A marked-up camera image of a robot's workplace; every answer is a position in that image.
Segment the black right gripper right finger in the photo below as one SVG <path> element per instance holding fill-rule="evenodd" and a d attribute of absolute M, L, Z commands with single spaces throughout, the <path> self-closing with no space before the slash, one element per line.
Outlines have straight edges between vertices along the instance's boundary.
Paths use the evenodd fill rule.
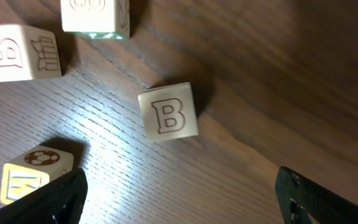
<path fill-rule="evenodd" d="M 281 166 L 275 193 L 285 223 L 358 223 L 358 205 Z"/>

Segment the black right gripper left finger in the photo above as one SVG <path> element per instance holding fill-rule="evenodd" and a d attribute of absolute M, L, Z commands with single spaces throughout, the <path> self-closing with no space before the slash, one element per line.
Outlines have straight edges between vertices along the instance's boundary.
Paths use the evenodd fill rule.
<path fill-rule="evenodd" d="M 1 224 L 78 224 L 88 191 L 83 169 L 51 181 L 47 185 L 0 208 Z"/>

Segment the wooden letter B hammer block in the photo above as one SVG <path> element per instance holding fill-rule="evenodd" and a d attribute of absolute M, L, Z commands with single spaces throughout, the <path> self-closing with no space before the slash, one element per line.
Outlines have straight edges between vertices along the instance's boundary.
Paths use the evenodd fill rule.
<path fill-rule="evenodd" d="M 197 136 L 198 123 L 189 82 L 152 88 L 138 95 L 150 142 Z"/>

